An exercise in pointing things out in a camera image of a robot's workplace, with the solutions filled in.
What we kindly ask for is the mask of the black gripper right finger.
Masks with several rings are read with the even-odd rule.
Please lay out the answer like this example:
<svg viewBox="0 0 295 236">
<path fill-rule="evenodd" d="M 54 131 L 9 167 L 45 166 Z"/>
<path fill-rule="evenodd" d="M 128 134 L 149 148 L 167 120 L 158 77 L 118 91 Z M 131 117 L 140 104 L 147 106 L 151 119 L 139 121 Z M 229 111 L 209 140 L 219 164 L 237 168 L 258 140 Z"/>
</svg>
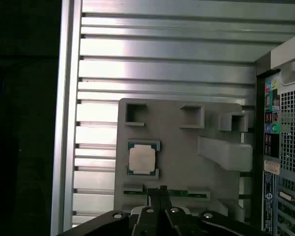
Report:
<svg viewBox="0 0 295 236">
<path fill-rule="evenodd" d="M 165 233 L 172 236 L 268 236 L 269 233 L 251 227 L 215 211 L 205 210 L 193 216 L 181 207 L 173 206 L 167 186 L 161 186 L 165 194 L 161 200 Z"/>
</svg>

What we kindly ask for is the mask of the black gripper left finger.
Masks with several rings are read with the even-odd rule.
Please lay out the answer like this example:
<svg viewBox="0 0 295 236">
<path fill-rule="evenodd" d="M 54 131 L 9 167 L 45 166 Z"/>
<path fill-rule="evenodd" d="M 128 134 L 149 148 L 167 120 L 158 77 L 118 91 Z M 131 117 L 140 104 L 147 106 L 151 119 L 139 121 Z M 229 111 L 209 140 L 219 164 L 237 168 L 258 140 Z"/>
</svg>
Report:
<svg viewBox="0 0 295 236">
<path fill-rule="evenodd" d="M 149 206 L 140 207 L 132 214 L 112 210 L 75 228 L 59 233 L 60 236 L 155 236 L 160 216 L 161 188 L 147 191 Z"/>
</svg>

